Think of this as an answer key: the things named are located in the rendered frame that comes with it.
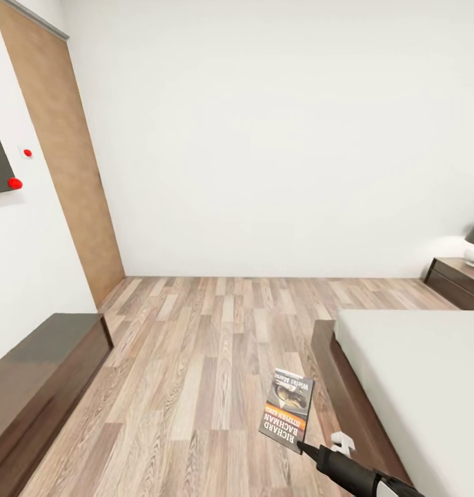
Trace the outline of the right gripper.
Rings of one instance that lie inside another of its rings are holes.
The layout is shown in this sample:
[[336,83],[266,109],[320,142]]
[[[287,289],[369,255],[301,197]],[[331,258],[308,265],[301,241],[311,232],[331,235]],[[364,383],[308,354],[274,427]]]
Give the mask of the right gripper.
[[354,489],[354,475],[355,470],[360,465],[358,462],[343,453],[323,446],[323,444],[316,448],[298,440],[297,446],[316,462],[317,471],[326,474],[334,483],[352,495],[357,495]]

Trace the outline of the hardback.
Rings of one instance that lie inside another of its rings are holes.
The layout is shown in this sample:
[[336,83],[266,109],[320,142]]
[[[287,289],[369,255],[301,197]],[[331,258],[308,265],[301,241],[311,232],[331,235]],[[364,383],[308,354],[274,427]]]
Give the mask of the hardback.
[[258,431],[303,456],[315,381],[276,367]]

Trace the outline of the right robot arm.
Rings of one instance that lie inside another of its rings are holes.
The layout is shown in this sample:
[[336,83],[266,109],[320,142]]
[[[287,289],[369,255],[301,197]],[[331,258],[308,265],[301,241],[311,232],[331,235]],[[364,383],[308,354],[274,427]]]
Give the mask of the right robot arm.
[[297,446],[316,462],[316,470],[326,474],[334,483],[355,497],[425,497],[408,483],[373,468],[372,471],[350,459],[355,450],[353,439],[343,432],[333,433],[332,449],[319,448],[305,442]]

